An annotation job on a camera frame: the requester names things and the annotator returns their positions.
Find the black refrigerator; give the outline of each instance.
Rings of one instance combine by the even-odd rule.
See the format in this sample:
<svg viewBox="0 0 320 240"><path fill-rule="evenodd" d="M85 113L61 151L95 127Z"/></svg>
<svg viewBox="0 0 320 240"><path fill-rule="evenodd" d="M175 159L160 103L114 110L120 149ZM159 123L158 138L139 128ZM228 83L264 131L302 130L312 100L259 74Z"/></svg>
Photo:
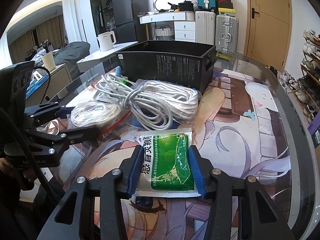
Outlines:
<svg viewBox="0 0 320 240"><path fill-rule="evenodd" d="M138 14L148 12L148 0L112 0L118 43L147 40L146 27Z"/></svg>

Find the anime print mat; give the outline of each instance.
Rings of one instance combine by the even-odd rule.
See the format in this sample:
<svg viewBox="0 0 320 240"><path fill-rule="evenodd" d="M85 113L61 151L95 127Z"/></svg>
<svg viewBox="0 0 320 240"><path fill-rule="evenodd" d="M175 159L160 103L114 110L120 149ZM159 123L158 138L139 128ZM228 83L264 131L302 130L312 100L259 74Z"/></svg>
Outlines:
<svg viewBox="0 0 320 240"><path fill-rule="evenodd" d="M278 109L268 87L260 80L230 70L216 69L199 104L193 128L193 144L202 157L228 175L256 176L288 220L291 204L291 165L287 139ZM95 94L89 86L68 106L88 101ZM44 132L56 134L67 128L67 121L50 122ZM129 158L137 145L133 134L143 131L132 116L113 139L99 146L86 142L71 146L52 173L67 190L75 178L102 177L122 160ZM230 239L237 239L238 201L233 199ZM210 202L197 198L136 197L122 201L128 239L202 240ZM99 221L100 201L95 204L95 223Z"/></svg>

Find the wooden door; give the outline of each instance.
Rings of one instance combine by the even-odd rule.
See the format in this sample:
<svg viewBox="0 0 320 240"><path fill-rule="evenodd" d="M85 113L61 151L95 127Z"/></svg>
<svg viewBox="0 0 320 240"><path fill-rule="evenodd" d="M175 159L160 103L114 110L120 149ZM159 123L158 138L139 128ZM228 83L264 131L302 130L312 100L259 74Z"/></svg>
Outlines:
<svg viewBox="0 0 320 240"><path fill-rule="evenodd" d="M251 0L249 9L247 56L282 71L291 35L290 0Z"/></svg>

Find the silver suitcase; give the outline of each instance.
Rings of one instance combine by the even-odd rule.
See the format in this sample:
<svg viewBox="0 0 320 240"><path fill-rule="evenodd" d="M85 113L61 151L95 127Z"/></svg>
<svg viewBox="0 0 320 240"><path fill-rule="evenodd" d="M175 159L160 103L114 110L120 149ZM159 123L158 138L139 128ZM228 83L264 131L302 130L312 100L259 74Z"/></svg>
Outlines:
<svg viewBox="0 0 320 240"><path fill-rule="evenodd" d="M239 33L239 20L228 15L216 17L216 41L217 51L235 54L237 51Z"/></svg>
<svg viewBox="0 0 320 240"><path fill-rule="evenodd" d="M196 42L214 45L216 14L196 11Z"/></svg>

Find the black cable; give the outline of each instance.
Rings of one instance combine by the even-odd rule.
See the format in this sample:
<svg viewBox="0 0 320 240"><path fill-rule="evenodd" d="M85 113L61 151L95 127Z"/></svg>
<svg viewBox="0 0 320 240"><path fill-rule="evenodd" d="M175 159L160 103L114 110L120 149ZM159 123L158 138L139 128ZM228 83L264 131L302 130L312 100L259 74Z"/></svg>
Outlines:
<svg viewBox="0 0 320 240"><path fill-rule="evenodd" d="M50 75L50 71L49 71L47 68L45 68L45 67L35 67L34 69L43 69L43 70L45 70L45 71L47 72L47 74L48 74L48 76L49 76L49 82L48 82L47 88L46 88L46 90L45 90L45 92L44 92L44 95L43 95L43 98L42 98L42 100L41 100L41 102L40 102L40 104L42 104L43 99L44 99L44 97L45 97L45 94L47 93L48 88L49 88L49 85L50 85L50 82L51 82L51 75Z"/></svg>
<svg viewBox="0 0 320 240"><path fill-rule="evenodd" d="M153 32L153 36L152 36L152 41L153 41L153 38L155 37L155 34L156 34L156 28L157 28L157 24L155 23L155 31Z"/></svg>
<svg viewBox="0 0 320 240"><path fill-rule="evenodd" d="M22 149L23 153L25 154L27 160L30 163L31 168L35 172L36 176L38 177L42 187L46 191L48 197L52 201L52 203L57 204L60 201L60 198L56 195L56 193L52 190L49 182L47 181L46 177L43 175L41 169L38 167L34 156L32 155L29 146L25 142L22 133L12 121L11 117L7 114L6 111L2 107L0 107L0 120L2 121L3 127L7 127L14 137L14 139L19 144L20 148Z"/></svg>

